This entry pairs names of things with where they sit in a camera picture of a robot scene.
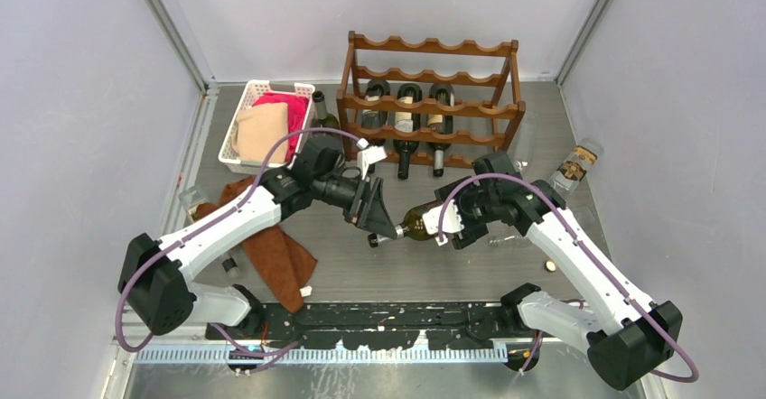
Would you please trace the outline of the dark bottle white label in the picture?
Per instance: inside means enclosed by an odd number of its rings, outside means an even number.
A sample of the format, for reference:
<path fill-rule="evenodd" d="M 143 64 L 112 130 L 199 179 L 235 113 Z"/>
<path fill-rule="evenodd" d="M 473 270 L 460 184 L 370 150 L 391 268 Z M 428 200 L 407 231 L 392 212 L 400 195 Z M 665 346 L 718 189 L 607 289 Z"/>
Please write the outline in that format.
<path fill-rule="evenodd" d="M 397 92 L 397 100 L 402 104 L 414 104 L 423 98 L 422 89 L 416 83 L 405 83 Z M 413 133 L 420 129 L 421 118 L 419 114 L 411 112 L 396 112 L 394 128 L 402 133 Z M 419 147 L 418 141 L 394 140 L 393 146 L 399 156 L 397 165 L 397 177 L 404 181 L 408 179 L 412 155 Z"/>

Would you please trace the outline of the dark wine bottle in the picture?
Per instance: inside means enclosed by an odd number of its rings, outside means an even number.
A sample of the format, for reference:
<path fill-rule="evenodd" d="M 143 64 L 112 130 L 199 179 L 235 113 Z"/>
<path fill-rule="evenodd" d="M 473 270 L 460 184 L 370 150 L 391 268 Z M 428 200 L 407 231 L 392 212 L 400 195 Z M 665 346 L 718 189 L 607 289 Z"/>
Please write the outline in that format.
<path fill-rule="evenodd" d="M 446 83 L 434 83 L 429 89 L 429 97 L 438 103 L 451 107 L 454 105 L 453 86 Z M 450 135 L 453 133 L 453 117 L 442 114 L 428 115 L 426 119 L 427 127 L 432 132 L 441 135 Z M 444 175 L 445 152 L 450 148 L 446 143 L 428 143 L 428 146 L 434 153 L 434 164 L 432 174 L 435 178 Z"/>

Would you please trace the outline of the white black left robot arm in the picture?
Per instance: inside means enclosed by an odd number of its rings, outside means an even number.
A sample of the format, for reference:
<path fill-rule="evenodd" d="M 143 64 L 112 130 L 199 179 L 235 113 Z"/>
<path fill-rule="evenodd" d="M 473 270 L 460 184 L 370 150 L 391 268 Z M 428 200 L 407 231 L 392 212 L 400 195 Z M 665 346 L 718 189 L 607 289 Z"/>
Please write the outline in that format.
<path fill-rule="evenodd" d="M 243 339 L 255 337 L 264 324 L 258 300 L 241 285 L 221 288 L 197 283 L 211 263 L 247 238 L 276 226 L 319 200 L 341 209 L 354 227 L 394 239 L 397 225 L 382 199 L 382 180 L 367 175 L 369 162 L 386 152 L 363 139 L 360 174 L 337 170 L 341 141 L 331 129 L 311 129 L 294 159 L 261 173 L 245 191 L 205 218 L 153 239 L 146 233 L 127 245 L 117 283 L 120 303 L 129 305 L 151 336 L 162 336 L 184 322 L 217 323 Z"/>

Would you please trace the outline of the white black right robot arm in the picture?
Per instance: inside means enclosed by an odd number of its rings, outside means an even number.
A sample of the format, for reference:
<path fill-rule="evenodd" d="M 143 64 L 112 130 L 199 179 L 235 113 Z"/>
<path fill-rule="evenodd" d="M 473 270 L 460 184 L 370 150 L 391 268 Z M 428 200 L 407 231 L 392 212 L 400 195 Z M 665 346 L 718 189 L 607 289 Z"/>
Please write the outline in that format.
<path fill-rule="evenodd" d="M 587 236 L 565 201 L 543 180 L 524 181 L 505 153 L 475 160 L 474 174 L 434 193 L 426 221 L 438 244 L 473 244 L 488 224 L 515 228 L 541 249 L 583 298 L 579 309 L 525 283 L 501 299 L 502 326 L 521 337 L 547 333 L 576 348 L 605 384 L 622 391 L 673 356 L 683 322 L 671 301 L 656 302 Z"/>

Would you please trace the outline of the clear lying bottle upper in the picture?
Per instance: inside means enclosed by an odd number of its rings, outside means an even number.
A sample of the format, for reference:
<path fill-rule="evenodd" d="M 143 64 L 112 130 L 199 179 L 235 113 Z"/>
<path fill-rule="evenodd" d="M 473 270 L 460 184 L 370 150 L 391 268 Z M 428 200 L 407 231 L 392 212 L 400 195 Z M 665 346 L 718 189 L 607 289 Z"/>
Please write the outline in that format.
<path fill-rule="evenodd" d="M 511 155 L 514 168 L 519 173 L 527 171 L 534 158 L 539 126 L 539 114 L 527 112 L 514 139 L 515 143 Z"/>

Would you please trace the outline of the clear lying bottle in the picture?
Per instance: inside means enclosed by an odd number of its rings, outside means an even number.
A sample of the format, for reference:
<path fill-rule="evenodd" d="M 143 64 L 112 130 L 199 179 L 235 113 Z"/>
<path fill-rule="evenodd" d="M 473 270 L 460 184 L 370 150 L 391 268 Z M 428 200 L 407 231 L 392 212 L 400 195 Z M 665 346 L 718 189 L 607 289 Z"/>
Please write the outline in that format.
<path fill-rule="evenodd" d="M 592 227 L 595 224 L 595 215 L 587 205 L 570 207 L 569 209 L 572 211 L 574 218 L 581 227 Z M 532 243 L 526 237 L 523 237 L 515 228 L 512 228 L 512 232 L 509 235 L 490 236 L 488 245 L 491 248 L 504 246 L 525 247 L 531 246 Z"/>
<path fill-rule="evenodd" d="M 539 114 L 527 112 L 514 139 L 515 143 L 511 155 L 514 168 L 519 173 L 527 171 L 534 158 L 539 126 Z"/>

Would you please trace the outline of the green bottle far left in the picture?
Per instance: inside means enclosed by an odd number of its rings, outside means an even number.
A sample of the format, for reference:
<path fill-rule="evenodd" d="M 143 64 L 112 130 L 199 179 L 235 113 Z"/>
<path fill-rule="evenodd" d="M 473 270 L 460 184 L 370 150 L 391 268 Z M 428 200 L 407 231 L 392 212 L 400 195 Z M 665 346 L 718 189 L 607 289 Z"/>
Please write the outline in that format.
<path fill-rule="evenodd" d="M 315 90 L 312 93 L 312 104 L 314 109 L 314 117 L 311 122 L 311 127 L 318 128 L 333 128 L 340 129 L 340 123 L 335 115 L 330 113 L 326 106 L 325 95 L 320 90 Z"/>

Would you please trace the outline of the clear bottle brown label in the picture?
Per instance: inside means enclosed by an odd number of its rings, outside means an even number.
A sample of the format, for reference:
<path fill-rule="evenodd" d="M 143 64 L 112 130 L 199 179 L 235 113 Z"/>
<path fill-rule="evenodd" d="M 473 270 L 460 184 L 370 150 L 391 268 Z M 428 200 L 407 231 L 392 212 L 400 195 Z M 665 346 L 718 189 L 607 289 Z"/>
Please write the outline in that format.
<path fill-rule="evenodd" d="M 549 185 L 562 198 L 570 196 L 603 154 L 603 146 L 592 138 L 584 138 L 557 166 L 548 179 Z"/>

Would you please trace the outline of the brown wooden wine rack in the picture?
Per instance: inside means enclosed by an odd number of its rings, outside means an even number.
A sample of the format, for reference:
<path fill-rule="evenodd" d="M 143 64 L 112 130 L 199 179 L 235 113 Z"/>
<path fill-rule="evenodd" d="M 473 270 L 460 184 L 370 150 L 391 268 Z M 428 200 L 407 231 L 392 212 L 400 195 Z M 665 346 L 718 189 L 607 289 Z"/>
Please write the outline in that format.
<path fill-rule="evenodd" d="M 336 107 L 341 128 L 353 135 L 371 140 L 413 140 L 421 143 L 446 143 L 469 146 L 489 147 L 494 151 L 506 152 L 517 134 L 526 113 L 526 103 L 521 97 L 518 76 L 519 42 L 512 40 L 501 42 L 494 47 L 481 46 L 474 40 L 464 40 L 455 45 L 447 45 L 436 38 L 427 38 L 419 43 L 407 42 L 397 35 L 377 42 L 364 34 L 350 31 L 346 58 L 341 75 L 341 86 L 336 93 Z M 444 76 L 432 69 L 417 73 L 407 73 L 392 67 L 385 71 L 375 71 L 359 64 L 359 51 L 389 51 L 409 54 L 440 54 L 472 57 L 502 58 L 502 69 L 484 78 L 476 78 L 466 71 L 457 71 Z M 412 83 L 446 83 L 452 86 L 471 86 L 493 88 L 490 100 L 465 101 L 457 98 L 453 106 L 448 107 L 425 96 L 414 104 L 402 104 L 396 96 L 387 94 L 378 100 L 368 101 L 360 82 L 367 80 L 405 81 Z M 488 135 L 476 135 L 468 130 L 458 130 L 450 135 L 441 135 L 422 127 L 413 133 L 402 133 L 393 125 L 380 128 L 364 128 L 360 117 L 365 110 L 376 110 L 394 115 L 396 112 L 411 112 L 419 115 L 442 114 L 480 118 L 490 122 Z"/>

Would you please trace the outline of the clear lying bottle lower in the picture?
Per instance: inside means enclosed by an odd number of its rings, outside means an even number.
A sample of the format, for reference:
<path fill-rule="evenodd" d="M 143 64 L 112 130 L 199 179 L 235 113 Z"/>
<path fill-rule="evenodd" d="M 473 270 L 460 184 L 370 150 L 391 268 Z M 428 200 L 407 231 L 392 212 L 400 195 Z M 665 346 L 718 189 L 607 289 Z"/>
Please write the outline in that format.
<path fill-rule="evenodd" d="M 595 224 L 595 215 L 587 205 L 570 207 L 569 209 L 572 211 L 574 218 L 581 227 L 592 227 Z M 509 235 L 490 236 L 488 245 L 491 248 L 504 246 L 525 247 L 531 246 L 532 243 L 526 237 L 523 237 L 515 228 L 512 228 L 512 232 Z"/>

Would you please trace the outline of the clear bottle under towel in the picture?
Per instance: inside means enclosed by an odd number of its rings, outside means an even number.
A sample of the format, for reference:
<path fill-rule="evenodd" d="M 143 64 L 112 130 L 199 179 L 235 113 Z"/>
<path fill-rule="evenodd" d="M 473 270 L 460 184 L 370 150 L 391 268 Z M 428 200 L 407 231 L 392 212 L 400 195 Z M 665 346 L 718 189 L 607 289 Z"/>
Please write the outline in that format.
<path fill-rule="evenodd" d="M 194 185 L 178 194 L 178 200 L 186 212 L 186 224 L 191 224 L 202 218 L 202 213 L 209 205 L 214 206 L 207 192 L 201 187 Z M 233 251 L 229 250 L 220 256 L 220 263 L 230 279 L 238 279 L 241 270 L 233 257 Z"/>

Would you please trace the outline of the brown towel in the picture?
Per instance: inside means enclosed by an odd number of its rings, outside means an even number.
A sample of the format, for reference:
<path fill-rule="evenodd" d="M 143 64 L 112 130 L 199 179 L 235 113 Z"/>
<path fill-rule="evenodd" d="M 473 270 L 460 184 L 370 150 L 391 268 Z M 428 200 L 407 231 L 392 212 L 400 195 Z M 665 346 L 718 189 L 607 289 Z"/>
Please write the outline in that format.
<path fill-rule="evenodd" d="M 278 302 L 291 313 L 301 310 L 304 297 L 300 290 L 310 281 L 317 259 L 278 225 L 252 235 L 242 245 Z"/>

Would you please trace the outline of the pink folded cloth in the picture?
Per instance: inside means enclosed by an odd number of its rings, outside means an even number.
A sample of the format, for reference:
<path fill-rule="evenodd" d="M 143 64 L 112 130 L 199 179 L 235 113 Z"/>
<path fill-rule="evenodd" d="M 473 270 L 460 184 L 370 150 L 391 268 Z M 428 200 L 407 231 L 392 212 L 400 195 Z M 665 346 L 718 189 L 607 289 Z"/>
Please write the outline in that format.
<path fill-rule="evenodd" d="M 308 106 L 307 97 L 270 92 L 260 97 L 253 106 L 275 102 L 285 102 L 288 105 L 289 133 L 304 127 L 304 117 Z"/>

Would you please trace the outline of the peach folded cloth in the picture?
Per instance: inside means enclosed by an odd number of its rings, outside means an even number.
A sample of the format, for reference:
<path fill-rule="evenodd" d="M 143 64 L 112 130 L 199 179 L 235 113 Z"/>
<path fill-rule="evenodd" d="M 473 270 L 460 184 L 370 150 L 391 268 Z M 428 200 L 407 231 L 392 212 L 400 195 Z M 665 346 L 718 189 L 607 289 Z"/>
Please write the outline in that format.
<path fill-rule="evenodd" d="M 288 130 L 288 105 L 265 103 L 238 112 L 233 149 L 242 162 L 263 162 L 271 147 Z"/>

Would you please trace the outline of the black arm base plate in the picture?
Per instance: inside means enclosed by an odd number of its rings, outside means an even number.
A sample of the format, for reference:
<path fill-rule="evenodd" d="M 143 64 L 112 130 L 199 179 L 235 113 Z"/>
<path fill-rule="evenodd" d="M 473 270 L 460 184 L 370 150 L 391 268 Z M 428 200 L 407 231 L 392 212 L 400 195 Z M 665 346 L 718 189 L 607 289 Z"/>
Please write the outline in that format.
<path fill-rule="evenodd" d="M 489 348 L 494 342 L 533 339 L 535 334 L 505 319 L 498 302 L 322 302 L 293 314 L 266 303 L 255 329 L 228 328 L 239 343 L 264 340 L 278 348 L 297 342 L 306 349 L 373 351 L 413 348 L 424 339 L 429 350 Z"/>

